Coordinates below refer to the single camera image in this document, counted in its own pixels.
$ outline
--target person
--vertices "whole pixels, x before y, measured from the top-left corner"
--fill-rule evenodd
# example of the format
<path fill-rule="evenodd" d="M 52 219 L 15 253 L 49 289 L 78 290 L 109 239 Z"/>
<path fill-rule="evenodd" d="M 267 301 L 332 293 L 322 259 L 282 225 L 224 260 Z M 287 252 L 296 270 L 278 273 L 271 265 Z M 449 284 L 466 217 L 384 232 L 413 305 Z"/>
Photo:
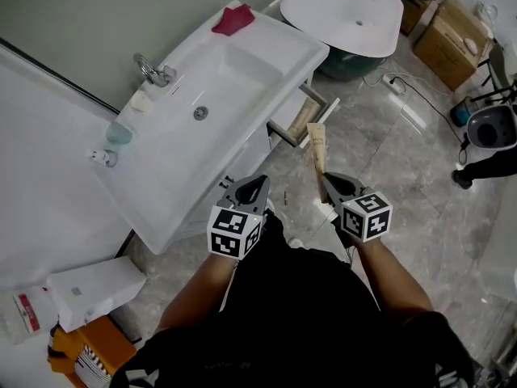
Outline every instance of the person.
<path fill-rule="evenodd" d="M 448 321 L 379 239 L 355 244 L 374 298 L 349 264 L 291 248 L 266 214 L 236 268 L 208 256 L 111 388 L 473 385 L 472 360 Z"/>
<path fill-rule="evenodd" d="M 505 151 L 498 151 L 490 158 L 467 165 L 461 171 L 452 172 L 452 180 L 468 190 L 475 179 L 507 177 L 517 174 L 517 146 Z"/>

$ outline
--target power strip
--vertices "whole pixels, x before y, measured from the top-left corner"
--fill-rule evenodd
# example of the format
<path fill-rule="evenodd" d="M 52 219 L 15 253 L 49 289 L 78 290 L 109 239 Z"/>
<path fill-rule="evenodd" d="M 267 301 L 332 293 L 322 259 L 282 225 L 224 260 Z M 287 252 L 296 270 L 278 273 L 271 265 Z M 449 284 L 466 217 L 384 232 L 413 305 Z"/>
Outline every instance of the power strip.
<path fill-rule="evenodd" d="M 402 86 L 400 86 L 397 81 L 391 83 L 393 80 L 393 75 L 386 75 L 382 77 L 382 82 L 397 96 L 402 95 Z"/>

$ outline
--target open drawer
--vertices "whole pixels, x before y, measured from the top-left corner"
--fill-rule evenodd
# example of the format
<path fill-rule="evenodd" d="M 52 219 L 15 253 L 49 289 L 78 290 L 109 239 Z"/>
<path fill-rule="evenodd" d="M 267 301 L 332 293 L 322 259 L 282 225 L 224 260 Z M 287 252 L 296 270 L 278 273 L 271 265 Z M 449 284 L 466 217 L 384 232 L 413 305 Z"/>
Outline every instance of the open drawer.
<path fill-rule="evenodd" d="M 325 122 L 339 100 L 336 98 L 333 103 L 328 103 L 313 88 L 302 83 L 280 106 L 267 127 L 291 146 L 305 148 L 309 142 L 307 124 Z"/>

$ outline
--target white box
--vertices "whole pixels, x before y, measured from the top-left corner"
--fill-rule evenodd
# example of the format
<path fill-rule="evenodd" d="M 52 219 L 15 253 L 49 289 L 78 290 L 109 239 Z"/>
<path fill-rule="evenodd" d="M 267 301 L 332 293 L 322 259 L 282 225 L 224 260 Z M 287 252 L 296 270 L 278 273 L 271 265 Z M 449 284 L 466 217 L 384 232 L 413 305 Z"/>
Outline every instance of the white box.
<path fill-rule="evenodd" d="M 59 324 L 70 332 L 132 300 L 145 281 L 145 275 L 124 256 L 53 273 L 47 286 L 57 305 Z"/>
<path fill-rule="evenodd" d="M 214 205 L 208 220 L 208 251 L 242 260 L 257 244 L 262 216 Z"/>
<path fill-rule="evenodd" d="M 365 243 L 389 232 L 393 206 L 380 192 L 342 203 L 341 229 Z"/>

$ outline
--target black shirt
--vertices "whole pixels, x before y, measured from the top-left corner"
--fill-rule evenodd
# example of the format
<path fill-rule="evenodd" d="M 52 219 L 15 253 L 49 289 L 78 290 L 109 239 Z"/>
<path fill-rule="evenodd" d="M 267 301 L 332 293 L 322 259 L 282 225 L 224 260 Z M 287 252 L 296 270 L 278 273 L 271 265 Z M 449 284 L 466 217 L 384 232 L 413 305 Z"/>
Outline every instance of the black shirt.
<path fill-rule="evenodd" d="M 159 369 L 158 379 L 130 382 L 129 369 L 148 375 Z M 473 383 L 469 354 L 443 315 L 429 312 L 394 326 L 335 255 L 291 249 L 269 231 L 238 265 L 221 312 L 202 326 L 156 334 L 111 387 L 219 380 L 224 386 L 431 387 L 450 373 Z"/>

